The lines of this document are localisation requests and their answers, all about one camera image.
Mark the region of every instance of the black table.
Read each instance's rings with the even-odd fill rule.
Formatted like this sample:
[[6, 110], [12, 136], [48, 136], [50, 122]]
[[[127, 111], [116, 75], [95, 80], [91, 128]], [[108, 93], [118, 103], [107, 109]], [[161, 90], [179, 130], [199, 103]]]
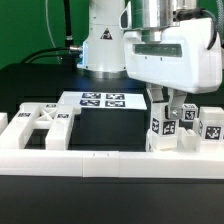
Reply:
[[[74, 129], [70, 149], [144, 150], [150, 102], [143, 82], [97, 80], [60, 65], [32, 64], [9, 65], [0, 71], [0, 80], [0, 111], [8, 112], [10, 120], [21, 103], [57, 102], [63, 91], [141, 93], [146, 112], [84, 109], [74, 126], [84, 127], [90, 137], [83, 138], [84, 129]], [[223, 107], [223, 96], [221, 88], [212, 94], [189, 95], [187, 102]], [[115, 121], [112, 129], [105, 129], [105, 122]], [[89, 123], [92, 128], [86, 129]], [[109, 137], [101, 137], [108, 131]], [[1, 176], [0, 202], [0, 223], [7, 224], [220, 224], [224, 181]]]

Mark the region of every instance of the black cable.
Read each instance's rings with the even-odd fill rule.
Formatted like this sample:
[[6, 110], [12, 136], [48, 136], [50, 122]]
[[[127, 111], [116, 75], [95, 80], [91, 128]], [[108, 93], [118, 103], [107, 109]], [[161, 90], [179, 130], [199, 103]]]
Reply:
[[66, 29], [66, 39], [65, 46], [69, 47], [73, 45], [72, 38], [72, 26], [71, 26], [71, 13], [70, 13], [70, 1], [64, 0], [64, 9], [65, 9], [65, 29]]
[[62, 57], [64, 56], [65, 54], [59, 54], [59, 55], [56, 55], [56, 54], [47, 54], [47, 55], [40, 55], [40, 56], [37, 56], [35, 58], [33, 58], [31, 61], [29, 61], [28, 63], [31, 64], [32, 62], [40, 59], [40, 58], [50, 58], [50, 57]]
[[213, 13], [211, 13], [208, 10], [202, 10], [203, 15], [206, 15], [208, 17], [210, 17], [212, 19], [212, 23], [213, 23], [213, 35], [212, 35], [212, 39], [207, 47], [208, 50], [212, 49], [212, 47], [214, 46], [215, 42], [216, 42], [216, 38], [217, 38], [217, 34], [218, 34], [218, 27], [216, 24], [216, 18], [213, 15]]
[[183, 9], [180, 10], [177, 14], [178, 21], [190, 20], [193, 18], [201, 18], [202, 17], [202, 10], [203, 8], [196, 8], [196, 9]]
[[48, 53], [48, 52], [54, 52], [54, 51], [69, 51], [70, 48], [69, 47], [56, 47], [56, 48], [49, 48], [49, 49], [44, 49], [44, 50], [40, 50], [37, 51], [33, 54], [30, 54], [29, 56], [27, 56], [26, 58], [24, 58], [20, 63], [24, 64], [26, 63], [29, 59], [39, 55], [39, 54], [43, 54], [43, 53]]
[[[40, 58], [48, 58], [48, 57], [63, 57], [63, 56], [68, 56], [69, 54], [59, 54], [59, 55], [56, 55], [56, 54], [47, 54], [47, 55], [40, 55], [40, 56], [37, 56], [35, 58], [33, 58], [31, 61], [29, 61], [28, 63], [31, 64], [32, 62], [40, 59]], [[76, 58], [79, 58], [79, 54], [72, 54], [71, 56], [74, 56]]]

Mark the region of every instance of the green background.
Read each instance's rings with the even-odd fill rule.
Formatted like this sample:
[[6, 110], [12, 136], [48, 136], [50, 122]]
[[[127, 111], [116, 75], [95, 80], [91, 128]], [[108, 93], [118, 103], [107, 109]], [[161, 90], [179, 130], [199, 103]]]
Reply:
[[[70, 0], [70, 4], [73, 38], [75, 44], [82, 44], [88, 36], [89, 0]], [[217, 14], [215, 0], [200, 0], [199, 5]], [[63, 0], [49, 0], [49, 19], [56, 46], [64, 46]], [[45, 0], [0, 0], [0, 68], [51, 47]], [[55, 59], [41, 62], [57, 63]]]

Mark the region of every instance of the screw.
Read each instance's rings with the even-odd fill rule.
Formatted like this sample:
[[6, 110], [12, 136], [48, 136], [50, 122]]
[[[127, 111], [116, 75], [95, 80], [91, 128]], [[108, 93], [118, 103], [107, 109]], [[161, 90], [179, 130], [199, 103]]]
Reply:
[[177, 117], [177, 116], [179, 115], [179, 113], [178, 113], [177, 110], [174, 110], [174, 111], [172, 112], [172, 114], [173, 114], [175, 117]]

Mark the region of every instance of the metal cylinder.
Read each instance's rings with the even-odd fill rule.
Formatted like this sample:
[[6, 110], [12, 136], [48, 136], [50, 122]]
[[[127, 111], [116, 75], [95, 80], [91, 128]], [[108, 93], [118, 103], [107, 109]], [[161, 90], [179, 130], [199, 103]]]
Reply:
[[178, 26], [174, 12], [196, 8], [197, 0], [131, 0], [133, 29], [163, 29]]
[[134, 29], [164, 28], [168, 23], [169, 0], [131, 0]]

